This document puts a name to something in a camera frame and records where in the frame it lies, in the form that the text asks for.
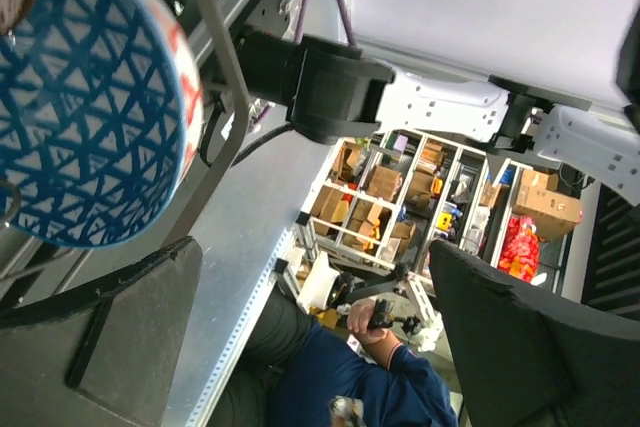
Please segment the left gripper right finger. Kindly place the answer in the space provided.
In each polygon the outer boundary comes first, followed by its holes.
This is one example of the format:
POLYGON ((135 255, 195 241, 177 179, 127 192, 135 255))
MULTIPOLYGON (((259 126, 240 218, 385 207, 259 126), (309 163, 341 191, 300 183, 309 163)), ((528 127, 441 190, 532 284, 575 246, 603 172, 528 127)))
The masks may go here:
POLYGON ((473 425, 638 425, 638 321, 534 287, 446 241, 429 252, 473 425))

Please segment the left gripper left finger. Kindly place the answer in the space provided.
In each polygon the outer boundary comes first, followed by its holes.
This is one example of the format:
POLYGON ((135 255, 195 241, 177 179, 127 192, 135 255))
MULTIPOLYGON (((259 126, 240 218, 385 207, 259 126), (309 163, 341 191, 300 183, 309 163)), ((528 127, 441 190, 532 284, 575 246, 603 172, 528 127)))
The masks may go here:
POLYGON ((2 425, 160 425, 202 257, 197 241, 184 237, 2 313, 2 425))

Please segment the blue patterned bowl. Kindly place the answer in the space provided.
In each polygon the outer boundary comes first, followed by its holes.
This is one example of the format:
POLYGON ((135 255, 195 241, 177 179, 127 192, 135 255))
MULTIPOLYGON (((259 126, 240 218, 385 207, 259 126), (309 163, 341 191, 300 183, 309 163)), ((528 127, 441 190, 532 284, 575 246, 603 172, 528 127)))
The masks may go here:
POLYGON ((125 242, 169 205, 202 121, 163 0, 35 0, 1 42, 1 216, 59 246, 125 242))

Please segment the wire dish rack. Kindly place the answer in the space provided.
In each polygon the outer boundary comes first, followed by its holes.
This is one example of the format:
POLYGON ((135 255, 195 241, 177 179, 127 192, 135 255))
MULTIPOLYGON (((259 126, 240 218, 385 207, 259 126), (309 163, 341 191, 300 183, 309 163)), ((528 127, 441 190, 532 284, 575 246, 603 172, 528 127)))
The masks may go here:
POLYGON ((216 106, 234 114, 234 123, 217 157, 194 190, 182 213, 165 237, 162 245, 168 246, 189 234, 209 198, 238 154, 249 126, 251 99, 241 71, 231 35, 225 25, 219 0, 197 0, 203 24, 210 36, 210 46, 217 57, 224 76, 223 83, 204 84, 205 98, 216 94, 216 106))

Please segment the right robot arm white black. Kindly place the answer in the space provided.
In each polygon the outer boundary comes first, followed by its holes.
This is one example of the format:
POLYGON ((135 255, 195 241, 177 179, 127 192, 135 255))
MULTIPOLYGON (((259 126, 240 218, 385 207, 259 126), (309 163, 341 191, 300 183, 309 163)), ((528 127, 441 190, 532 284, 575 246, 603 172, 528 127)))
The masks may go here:
POLYGON ((249 93, 286 107, 287 127, 318 144, 401 129, 452 133, 492 155, 570 165, 639 204, 638 134, 525 86, 426 79, 312 36, 247 30, 236 53, 249 93))

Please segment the operator hand holding controller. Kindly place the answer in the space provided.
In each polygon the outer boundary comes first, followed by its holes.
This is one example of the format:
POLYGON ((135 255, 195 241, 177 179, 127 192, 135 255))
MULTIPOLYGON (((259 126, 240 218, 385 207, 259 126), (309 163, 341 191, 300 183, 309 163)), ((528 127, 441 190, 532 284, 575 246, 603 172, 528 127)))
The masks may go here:
POLYGON ((375 313, 376 302, 371 299, 362 299, 351 305, 347 316, 347 328, 351 334, 363 346, 367 347, 387 337, 386 328, 373 328, 369 326, 375 313))

